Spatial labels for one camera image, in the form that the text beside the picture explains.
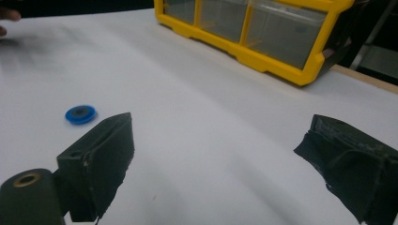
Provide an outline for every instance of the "white table surface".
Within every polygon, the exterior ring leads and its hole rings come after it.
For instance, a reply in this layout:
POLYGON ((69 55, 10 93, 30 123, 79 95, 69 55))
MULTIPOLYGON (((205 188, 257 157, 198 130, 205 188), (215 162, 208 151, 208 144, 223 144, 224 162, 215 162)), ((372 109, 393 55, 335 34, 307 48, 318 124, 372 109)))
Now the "white table surface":
POLYGON ((358 224, 293 149, 315 113, 398 149, 396 95, 332 71, 298 88, 180 37, 153 9, 2 24, 0 183, 55 171, 99 121, 132 113, 135 157, 99 224, 358 224), (80 104, 99 116, 70 125, 80 104))

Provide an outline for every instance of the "blue spool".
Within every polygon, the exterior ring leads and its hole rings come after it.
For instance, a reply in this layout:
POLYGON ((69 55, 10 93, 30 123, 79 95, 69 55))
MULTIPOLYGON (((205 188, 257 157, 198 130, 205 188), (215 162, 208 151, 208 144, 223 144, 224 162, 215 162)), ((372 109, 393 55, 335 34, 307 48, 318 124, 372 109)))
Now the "blue spool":
POLYGON ((74 125, 81 125, 90 122, 96 116, 94 107, 81 105, 71 108, 65 114, 65 118, 74 125))

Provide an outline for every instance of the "yellow storage bin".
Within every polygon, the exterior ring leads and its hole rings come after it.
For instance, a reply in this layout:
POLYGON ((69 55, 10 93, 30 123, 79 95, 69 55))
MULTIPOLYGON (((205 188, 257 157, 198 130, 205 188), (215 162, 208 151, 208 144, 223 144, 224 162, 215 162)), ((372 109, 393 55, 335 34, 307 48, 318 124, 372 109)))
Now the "yellow storage bin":
POLYGON ((367 1, 155 0, 155 13, 159 23, 181 36, 222 49, 250 68, 305 85, 342 57, 333 55, 346 49, 350 21, 338 19, 354 4, 367 1), (336 22, 344 27, 334 29, 336 22), (328 42, 330 36, 335 43, 328 42))

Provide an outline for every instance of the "finger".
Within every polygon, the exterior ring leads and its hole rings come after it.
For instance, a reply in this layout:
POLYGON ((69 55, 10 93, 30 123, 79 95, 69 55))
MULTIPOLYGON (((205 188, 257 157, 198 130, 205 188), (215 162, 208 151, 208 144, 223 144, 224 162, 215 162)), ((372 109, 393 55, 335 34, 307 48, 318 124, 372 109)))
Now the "finger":
POLYGON ((21 14, 17 10, 0 7, 0 20, 18 21, 21 19, 21 14))
POLYGON ((5 36, 6 34, 7 30, 4 27, 0 26, 0 37, 5 36))

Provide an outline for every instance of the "tape roll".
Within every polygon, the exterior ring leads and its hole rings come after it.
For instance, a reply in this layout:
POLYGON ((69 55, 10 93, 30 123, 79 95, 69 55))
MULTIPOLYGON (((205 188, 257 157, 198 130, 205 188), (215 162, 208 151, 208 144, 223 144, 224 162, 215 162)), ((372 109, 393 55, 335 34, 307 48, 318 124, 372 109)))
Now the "tape roll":
POLYGON ((96 110, 92 106, 81 105, 71 108, 65 114, 65 118, 74 125, 86 124, 96 116, 96 110))

